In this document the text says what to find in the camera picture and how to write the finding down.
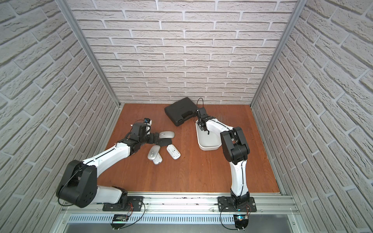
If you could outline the controller board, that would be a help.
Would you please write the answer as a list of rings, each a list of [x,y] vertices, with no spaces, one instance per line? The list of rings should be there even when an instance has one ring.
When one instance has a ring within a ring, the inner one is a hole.
[[[245,230],[249,223],[249,217],[247,215],[233,215],[235,228],[239,230]]]
[[[120,230],[125,227],[128,222],[129,216],[125,214],[115,214],[113,216],[111,227],[113,230]]]

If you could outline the white mouse small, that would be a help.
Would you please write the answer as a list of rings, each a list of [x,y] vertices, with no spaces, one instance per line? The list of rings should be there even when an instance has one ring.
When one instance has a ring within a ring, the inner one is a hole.
[[[158,165],[158,164],[160,164],[162,161],[163,161],[163,159],[162,159],[161,155],[158,153],[158,154],[155,156],[155,158],[154,158],[154,160],[153,160],[153,163],[154,163],[155,165]]]

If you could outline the white plastic storage box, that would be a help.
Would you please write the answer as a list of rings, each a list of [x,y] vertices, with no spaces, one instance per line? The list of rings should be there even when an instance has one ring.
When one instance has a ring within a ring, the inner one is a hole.
[[[221,139],[214,133],[209,133],[208,131],[202,131],[197,123],[196,134],[199,148],[203,151],[217,150],[221,146]]]

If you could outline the flat black mouse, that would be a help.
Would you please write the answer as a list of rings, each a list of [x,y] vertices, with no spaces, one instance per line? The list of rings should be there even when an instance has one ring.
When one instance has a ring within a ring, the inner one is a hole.
[[[171,138],[160,138],[157,143],[157,145],[161,146],[161,147],[166,147],[170,144],[172,144],[172,139]]]

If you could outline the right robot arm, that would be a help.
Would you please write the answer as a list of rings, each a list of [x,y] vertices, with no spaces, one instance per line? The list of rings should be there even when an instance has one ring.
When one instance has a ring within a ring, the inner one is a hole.
[[[240,127],[231,127],[207,114],[205,108],[196,110],[197,140],[201,150],[217,150],[222,147],[224,158],[229,162],[232,176],[230,203],[236,209],[249,202],[246,165],[249,145]]]

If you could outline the aluminium corner post left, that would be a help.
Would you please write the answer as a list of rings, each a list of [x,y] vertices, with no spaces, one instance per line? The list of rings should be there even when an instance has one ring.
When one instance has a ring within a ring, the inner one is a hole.
[[[69,23],[72,31],[74,32],[78,42],[80,43],[80,45],[82,46],[83,48],[83,51],[85,52],[87,58],[89,59],[89,61],[91,62],[93,68],[95,69],[95,71],[97,72],[98,74],[98,77],[100,78],[100,80],[102,81],[104,87],[106,88],[109,96],[111,97],[111,99],[113,100],[114,104],[116,107],[120,107],[121,106],[121,103],[120,101],[118,100],[113,88],[111,87],[101,65],[99,64],[99,61],[97,59],[97,57],[95,56],[88,40],[86,39],[84,33],[83,33],[83,30],[80,28],[79,24],[78,24],[78,21],[77,19],[75,18],[75,16],[73,15],[73,12],[72,10],[70,9],[67,1],[65,0],[57,0],[56,1],[58,7],[60,8],[62,14],[64,15],[65,19],[67,20],[67,22]]]

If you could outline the left controller board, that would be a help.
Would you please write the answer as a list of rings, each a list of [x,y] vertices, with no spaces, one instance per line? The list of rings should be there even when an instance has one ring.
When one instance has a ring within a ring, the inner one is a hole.
[[[125,227],[128,222],[129,216],[125,214],[115,214],[113,216],[111,227],[113,230],[120,230]]]

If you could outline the black plastic tool case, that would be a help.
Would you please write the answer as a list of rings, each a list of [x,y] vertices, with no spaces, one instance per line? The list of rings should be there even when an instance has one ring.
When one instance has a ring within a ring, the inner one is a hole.
[[[167,107],[165,113],[175,126],[182,125],[185,121],[195,116],[197,105],[188,97],[185,97]]]

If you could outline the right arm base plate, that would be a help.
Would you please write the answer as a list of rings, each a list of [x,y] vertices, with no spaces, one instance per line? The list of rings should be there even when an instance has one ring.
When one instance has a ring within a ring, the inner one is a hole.
[[[219,196],[217,197],[219,212],[257,212],[256,203],[253,197],[243,203],[235,203],[231,197]]]

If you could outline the aluminium front rail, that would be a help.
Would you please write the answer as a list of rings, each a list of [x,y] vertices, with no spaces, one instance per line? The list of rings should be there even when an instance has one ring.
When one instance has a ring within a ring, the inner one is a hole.
[[[85,208],[65,206],[60,214],[227,214],[219,212],[217,197],[228,196],[228,193],[176,193],[176,192],[129,192],[128,196],[143,196],[143,209],[140,212],[107,212],[103,203],[92,203]],[[254,193],[257,212],[252,214],[300,214],[292,196],[278,193]]]

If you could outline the aluminium corner post right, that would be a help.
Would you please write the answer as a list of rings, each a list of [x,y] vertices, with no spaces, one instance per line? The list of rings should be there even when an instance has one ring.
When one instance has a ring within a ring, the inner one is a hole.
[[[255,105],[255,103],[258,101],[259,95],[260,95],[261,91],[264,89],[264,84],[266,83],[267,79],[269,78],[270,72],[275,67],[275,64],[276,64],[277,60],[279,59],[279,57],[281,55],[281,52],[283,51],[283,49],[284,49],[284,47],[285,47],[285,45],[288,41],[288,38],[290,37],[290,34],[291,34],[292,30],[294,29],[294,27],[297,23],[297,20],[300,17],[300,14],[303,11],[306,3],[307,3],[307,0],[297,1],[292,14],[290,15],[289,21],[287,22],[286,27],[283,31],[283,34],[282,34],[282,36],[279,40],[279,43],[278,43],[278,45],[275,49],[275,52],[274,52],[268,66],[266,68],[264,76],[261,79],[261,82],[260,82],[260,84],[259,84],[259,86],[258,86],[258,88],[257,88],[257,90],[254,94],[254,97],[253,97],[252,102],[250,104],[251,107],[253,107]]]

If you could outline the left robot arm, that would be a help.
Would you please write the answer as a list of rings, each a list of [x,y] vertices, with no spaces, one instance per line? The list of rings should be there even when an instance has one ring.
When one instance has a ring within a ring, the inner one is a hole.
[[[135,122],[125,138],[111,148],[83,161],[69,162],[56,190],[58,201],[65,201],[79,208],[91,203],[126,205],[127,191],[119,187],[98,185],[98,177],[148,143],[152,139],[151,125],[149,118]]]

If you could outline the aluminium corner post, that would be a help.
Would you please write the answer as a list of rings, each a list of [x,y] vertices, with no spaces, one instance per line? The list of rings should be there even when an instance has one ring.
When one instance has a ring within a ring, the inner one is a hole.
[[[287,22],[286,27],[283,31],[283,34],[282,34],[282,36],[279,40],[279,43],[278,43],[278,45],[275,49],[275,52],[274,52],[268,66],[266,68],[264,76],[261,79],[261,82],[260,82],[260,84],[259,84],[259,86],[258,86],[258,88],[257,88],[257,90],[254,94],[254,97],[253,97],[252,102],[250,104],[251,107],[253,107],[255,105],[255,103],[258,101],[259,95],[260,95],[261,91],[264,89],[264,84],[266,83],[267,79],[269,78],[270,72],[275,67],[275,64],[276,64],[277,60],[279,59],[279,57],[281,55],[281,52],[283,51],[283,49],[284,49],[284,47],[285,47],[285,45],[288,41],[288,38],[290,37],[290,34],[291,34],[292,30],[294,29],[294,27],[297,23],[297,20],[300,17],[300,14],[303,11],[306,3],[307,3],[307,0],[297,1],[292,14],[290,15],[289,21]]]
[[[60,8],[62,14],[64,15],[65,19],[67,20],[67,22],[69,23],[72,31],[74,32],[78,42],[80,43],[80,45],[82,46],[83,48],[83,51],[85,52],[87,58],[89,59],[89,61],[91,62],[93,68],[95,69],[95,71],[97,72],[98,74],[98,77],[100,78],[100,80],[102,81],[104,87],[106,88],[109,96],[111,97],[111,99],[113,100],[114,104],[116,107],[120,107],[121,106],[121,103],[120,101],[118,100],[113,88],[111,87],[101,65],[99,64],[99,61],[97,59],[97,57],[95,56],[88,40],[86,39],[84,33],[83,33],[83,30],[80,28],[79,24],[78,24],[78,21],[77,19],[75,18],[75,16],[73,15],[73,12],[72,10],[70,9],[67,1],[65,0],[57,0],[56,1],[58,7]]]

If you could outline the right controller board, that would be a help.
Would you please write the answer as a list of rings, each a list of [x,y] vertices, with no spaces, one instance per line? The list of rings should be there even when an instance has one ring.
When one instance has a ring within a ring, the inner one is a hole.
[[[247,215],[233,215],[235,228],[239,230],[245,230],[249,223],[249,217]]]

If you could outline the silver mouse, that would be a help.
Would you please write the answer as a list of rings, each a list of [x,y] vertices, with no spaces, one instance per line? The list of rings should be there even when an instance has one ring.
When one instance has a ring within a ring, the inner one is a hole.
[[[159,133],[159,138],[160,139],[163,139],[163,138],[174,138],[175,137],[175,133],[173,131],[164,131],[164,132],[160,132]]]
[[[148,153],[148,159],[149,160],[154,160],[157,157],[157,155],[159,154],[159,151],[160,151],[160,146],[159,145],[152,146],[152,148],[150,149],[150,151]]]

